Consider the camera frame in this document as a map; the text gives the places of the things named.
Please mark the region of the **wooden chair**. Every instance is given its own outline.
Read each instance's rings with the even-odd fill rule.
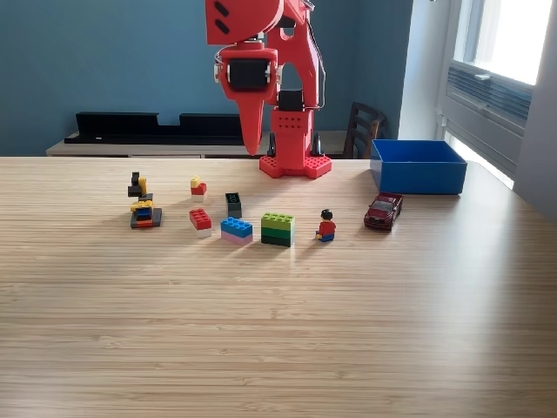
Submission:
[[[372,141],[378,138],[381,127],[384,125],[386,125],[386,117],[381,111],[366,104],[352,103],[343,157],[354,159],[354,146],[356,145],[358,159],[369,159],[372,152]]]

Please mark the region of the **dark green lego brick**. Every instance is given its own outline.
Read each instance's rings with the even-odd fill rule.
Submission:
[[[263,244],[270,244],[272,246],[292,246],[294,244],[294,239],[284,239],[284,238],[275,238],[263,235],[261,237],[261,242]]]
[[[290,231],[296,226],[296,218],[292,215],[284,215],[283,213],[266,213],[261,218],[262,228],[282,229]]]
[[[293,239],[295,233],[295,228],[290,231],[285,231],[284,229],[261,228],[261,236],[266,235],[273,238]]]

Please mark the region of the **blue bin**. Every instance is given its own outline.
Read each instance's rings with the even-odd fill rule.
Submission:
[[[467,166],[444,141],[373,141],[371,168],[380,192],[461,194]]]

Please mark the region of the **red robot arm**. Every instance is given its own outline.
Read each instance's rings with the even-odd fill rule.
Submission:
[[[258,152],[265,102],[272,110],[272,146],[259,166],[272,177],[317,178],[332,168],[312,147],[313,111],[319,108],[322,57],[310,25],[309,0],[205,0],[207,41],[230,45],[216,56],[215,80],[238,104],[244,143]],[[294,35],[284,28],[294,28]],[[258,39],[267,33],[268,48]],[[292,63],[304,89],[281,91],[282,65]]]

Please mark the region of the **red toy car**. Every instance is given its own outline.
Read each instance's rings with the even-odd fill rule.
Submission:
[[[380,193],[364,217],[364,224],[370,228],[393,229],[394,220],[402,211],[404,196],[393,193]]]

